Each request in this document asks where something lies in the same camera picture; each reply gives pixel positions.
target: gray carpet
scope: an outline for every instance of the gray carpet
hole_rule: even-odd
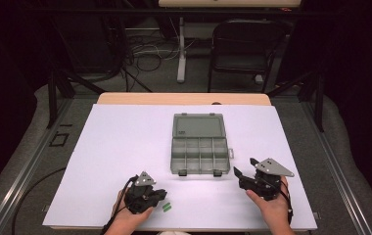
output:
[[[206,92],[209,65],[208,46],[207,42],[195,41],[193,47],[188,50],[186,81],[182,84],[176,82],[176,59],[162,60],[160,67],[153,71],[140,71],[133,66],[127,68],[154,92]],[[150,68],[157,64],[156,58],[141,58],[140,61],[140,65],[147,65]],[[228,76],[215,75],[217,78],[213,81],[213,92],[257,92],[260,88],[259,85],[245,77],[230,80],[226,79]],[[95,77],[95,75],[88,76],[90,79]],[[109,91],[125,91],[125,80],[121,75],[96,82],[96,84]],[[133,83],[132,79],[129,79],[129,87],[131,91],[145,91],[140,85]],[[53,129],[53,132],[59,136],[55,140],[51,137],[47,141],[28,185],[32,185],[41,177],[67,165],[83,124],[97,98],[92,91],[79,84],[74,84],[74,88],[77,92],[75,99],[70,101],[60,99],[63,104],[70,104],[70,106],[64,111],[64,117],[60,123]],[[42,87],[36,92],[36,96],[38,108],[33,122],[21,145],[0,175],[0,205],[18,175],[21,174],[23,166],[33,158],[36,147],[40,146],[40,141],[46,133],[45,127],[49,117],[47,88]],[[282,98],[272,99],[272,104],[277,108],[283,123],[312,210],[320,215],[320,219],[317,219],[318,229],[310,233],[358,234],[334,176],[330,172],[327,150],[323,148],[315,126],[311,123],[311,116],[306,111],[309,104],[297,102],[293,90],[288,91]],[[325,99],[323,117],[325,137],[372,229],[372,190],[354,165],[343,121],[336,106],[328,99]],[[68,137],[64,146],[49,147],[50,142],[53,145],[60,144],[64,136]],[[97,230],[52,230],[41,225],[46,214],[42,210],[52,202],[62,175],[63,173],[59,172],[43,180],[28,194],[16,221],[17,234],[98,234]],[[11,234],[12,215],[8,214],[8,217],[0,228],[1,234]]]

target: table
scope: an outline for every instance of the table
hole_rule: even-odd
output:
[[[302,0],[159,0],[161,7],[167,8],[298,8]],[[185,81],[185,22],[179,21],[179,67],[177,82]]]
[[[222,105],[211,105],[213,102]],[[104,93],[94,105],[67,171],[43,222],[53,228],[100,228],[110,218],[116,193],[146,170],[167,196],[143,223],[143,231],[266,230],[259,210],[238,187],[233,172],[172,174],[169,167],[173,114],[221,113],[229,148],[244,174],[249,158],[273,158],[296,176],[289,178],[296,230],[316,229],[279,117],[264,94]],[[164,212],[162,205],[172,209]]]

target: black metal frame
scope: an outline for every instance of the black metal frame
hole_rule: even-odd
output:
[[[55,15],[97,15],[97,16],[131,16],[131,17],[201,17],[201,16],[211,16],[211,17],[234,17],[234,18],[242,18],[242,19],[259,19],[259,18],[268,18],[271,20],[283,20],[283,19],[293,19],[293,20],[312,20],[312,21],[340,21],[341,18],[345,17],[346,15],[342,12],[303,12],[303,11],[291,11],[291,12],[284,12],[284,11],[264,11],[262,9],[241,9],[241,8],[228,8],[228,9],[221,9],[221,8],[205,8],[205,9],[167,9],[167,8],[159,8],[159,9],[53,9],[53,8],[32,8],[32,9],[23,9],[23,11],[31,16],[55,16]],[[326,45],[326,54],[321,58],[319,61],[319,65],[300,77],[297,77],[281,87],[278,87],[271,92],[268,92],[267,95],[269,97],[274,97],[280,94],[282,91],[287,90],[288,88],[292,87],[293,85],[297,84],[300,81],[308,81],[309,85],[302,89],[301,96],[299,98],[302,101],[308,100],[314,89],[316,90],[316,99],[315,99],[315,112],[314,112],[314,120],[315,123],[320,131],[323,130],[322,126],[322,109],[323,109],[323,96],[324,96],[324,71],[326,69],[327,63],[330,57],[333,54],[333,50],[335,45],[337,44],[338,40],[340,39],[340,30],[336,30],[337,32],[333,33],[331,40]],[[52,89],[56,85],[55,75],[53,74],[52,81],[49,82],[49,87]],[[96,88],[92,87],[85,83],[83,78],[81,77],[73,77],[76,78],[76,81],[81,82],[81,84],[87,86],[90,89],[100,93],[104,92],[103,90],[97,90]],[[58,81],[63,81],[61,76],[58,76]],[[68,90],[68,86],[63,84],[60,89]],[[72,92],[69,91],[67,93],[68,96],[73,96]],[[52,104],[51,111],[53,112],[56,110],[56,104]],[[51,114],[51,122],[54,121],[56,115]]]

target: chair leg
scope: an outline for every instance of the chair leg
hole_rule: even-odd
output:
[[[210,93],[210,87],[211,87],[211,68],[209,68],[209,72],[208,72],[208,93]]]

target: chair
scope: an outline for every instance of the chair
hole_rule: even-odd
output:
[[[288,27],[272,21],[229,20],[213,31],[210,52],[209,84],[212,71],[264,75],[264,93],[275,51]]]

